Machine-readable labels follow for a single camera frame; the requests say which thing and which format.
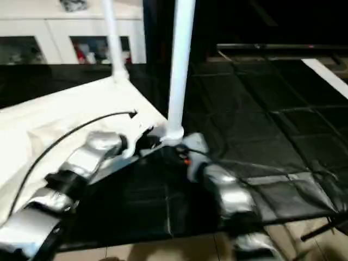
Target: white pole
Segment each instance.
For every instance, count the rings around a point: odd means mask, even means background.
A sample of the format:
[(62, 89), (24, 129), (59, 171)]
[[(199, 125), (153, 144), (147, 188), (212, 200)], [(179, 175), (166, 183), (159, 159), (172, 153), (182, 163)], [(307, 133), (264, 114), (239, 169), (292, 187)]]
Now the white pole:
[(113, 67), (113, 77), (117, 81), (121, 78), (129, 78), (122, 59), (122, 47), (119, 34), (117, 33), (116, 18), (114, 16), (113, 0), (103, 0), (105, 23), (108, 31), (108, 46), (111, 64)]
[(184, 129), (181, 125), (184, 109), (187, 71), (191, 47), (195, 0), (176, 0), (168, 128), (164, 140), (181, 142)]

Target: tiled floor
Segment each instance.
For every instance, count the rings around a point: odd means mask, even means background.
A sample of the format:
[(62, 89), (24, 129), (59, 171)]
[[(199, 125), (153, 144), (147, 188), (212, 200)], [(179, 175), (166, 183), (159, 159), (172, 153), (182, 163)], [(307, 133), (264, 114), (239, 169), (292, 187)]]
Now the tiled floor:
[[(293, 240), (282, 226), (270, 226), (267, 231), (282, 249), (287, 260), (296, 253), (307, 253), (304, 261), (348, 261), (348, 237), (334, 231), (326, 232), (305, 243), (299, 238), (303, 233), (325, 224), (326, 219), (287, 224)], [(122, 245), (95, 250), (58, 254), (54, 261), (234, 261), (230, 243), (223, 233), (191, 238)]]

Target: black tarp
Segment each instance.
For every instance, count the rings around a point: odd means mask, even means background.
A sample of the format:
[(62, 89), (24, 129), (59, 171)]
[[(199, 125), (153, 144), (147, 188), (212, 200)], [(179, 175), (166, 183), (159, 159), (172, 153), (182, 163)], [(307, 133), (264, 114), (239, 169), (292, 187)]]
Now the black tarp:
[[(110, 73), (105, 66), (62, 65), (14, 77), (25, 68), (2, 71), (2, 104), (28, 99), (19, 92), (24, 83), (32, 98)], [(166, 115), (169, 66), (128, 69), (131, 82)], [(265, 225), (346, 213), (348, 100), (303, 62), (191, 64), (185, 99), (186, 133), (203, 133), (212, 157), (257, 187), (252, 193)], [(162, 156), (92, 185), (64, 249), (225, 229), (207, 192)]]

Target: shelf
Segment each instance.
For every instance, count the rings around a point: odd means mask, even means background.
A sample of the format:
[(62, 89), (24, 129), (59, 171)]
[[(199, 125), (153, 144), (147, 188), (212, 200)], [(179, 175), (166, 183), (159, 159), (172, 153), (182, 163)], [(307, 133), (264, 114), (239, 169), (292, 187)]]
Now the shelf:
[[(0, 20), (18, 19), (101, 19), (102, 0), (87, 0), (88, 9), (67, 13), (59, 0), (1, 0)], [(115, 17), (142, 20), (142, 0), (114, 0)]]

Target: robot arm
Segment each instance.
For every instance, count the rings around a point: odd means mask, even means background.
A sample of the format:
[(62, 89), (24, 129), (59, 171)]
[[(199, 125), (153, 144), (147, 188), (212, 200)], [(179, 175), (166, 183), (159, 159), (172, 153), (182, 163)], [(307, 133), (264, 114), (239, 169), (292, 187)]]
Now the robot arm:
[(47, 185), (0, 228), (0, 260), (48, 260), (69, 228), (69, 213), (101, 164), (127, 147), (122, 135), (92, 132), (57, 173), (46, 176)]
[[(69, 231), (69, 214), (75, 210), (87, 186), (106, 159), (131, 147), (127, 143), (124, 136), (113, 132), (92, 132), (57, 173), (46, 176), (47, 185), (0, 227), (0, 261), (46, 261), (53, 257)], [(185, 152), (185, 146), (177, 147), (177, 152)], [(254, 201), (236, 174), (213, 164), (204, 153), (188, 154), (189, 179), (196, 179), (215, 198), (221, 221), (231, 228), (228, 235), (237, 260), (259, 260), (260, 257), (283, 260), (262, 227), (255, 225), (258, 216)]]

